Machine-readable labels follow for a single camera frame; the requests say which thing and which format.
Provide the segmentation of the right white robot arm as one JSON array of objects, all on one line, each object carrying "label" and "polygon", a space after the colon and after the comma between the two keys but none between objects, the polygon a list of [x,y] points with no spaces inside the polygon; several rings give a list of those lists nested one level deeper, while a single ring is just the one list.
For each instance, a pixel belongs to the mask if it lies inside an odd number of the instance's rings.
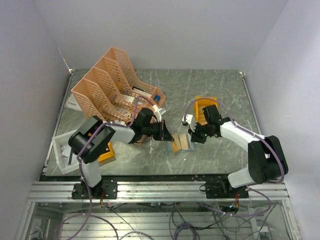
[{"label": "right white robot arm", "polygon": [[289,167],[278,137],[257,134],[230,117],[222,117],[216,105],[205,107],[203,113],[206,124],[197,122],[192,114],[182,118],[193,143],[204,144],[208,137],[225,138],[248,154],[247,166],[228,174],[228,181],[221,184],[220,192],[224,197],[233,197],[239,187],[266,182],[281,183],[284,180]]}]

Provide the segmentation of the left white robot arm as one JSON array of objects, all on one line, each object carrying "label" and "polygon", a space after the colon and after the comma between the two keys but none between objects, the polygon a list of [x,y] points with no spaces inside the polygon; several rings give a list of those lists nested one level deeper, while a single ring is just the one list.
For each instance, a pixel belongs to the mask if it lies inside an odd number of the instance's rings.
[{"label": "left white robot arm", "polygon": [[76,155],[81,175],[80,183],[73,187],[73,199],[96,199],[106,194],[115,194],[108,190],[99,170],[98,158],[107,152],[109,142],[134,144],[143,136],[155,141],[173,142],[165,120],[149,108],[142,108],[133,122],[125,125],[104,122],[98,116],[90,117],[68,140],[71,152]]}]

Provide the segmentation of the patterned credit card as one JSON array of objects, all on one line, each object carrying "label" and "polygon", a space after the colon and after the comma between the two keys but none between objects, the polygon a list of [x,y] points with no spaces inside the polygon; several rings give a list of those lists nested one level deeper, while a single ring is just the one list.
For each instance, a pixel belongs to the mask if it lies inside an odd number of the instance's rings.
[{"label": "patterned credit card", "polygon": [[191,142],[191,137],[188,133],[180,134],[179,141],[182,151],[193,151],[195,149],[194,144]]}]

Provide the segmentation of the wood pattern credit card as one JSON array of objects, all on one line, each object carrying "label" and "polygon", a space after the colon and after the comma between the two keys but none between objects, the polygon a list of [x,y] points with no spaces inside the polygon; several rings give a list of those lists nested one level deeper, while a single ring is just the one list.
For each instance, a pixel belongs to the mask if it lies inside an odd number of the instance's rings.
[{"label": "wood pattern credit card", "polygon": [[182,149],[179,137],[176,133],[173,134],[172,137],[173,137],[173,141],[170,142],[172,152],[173,153],[179,152]]}]

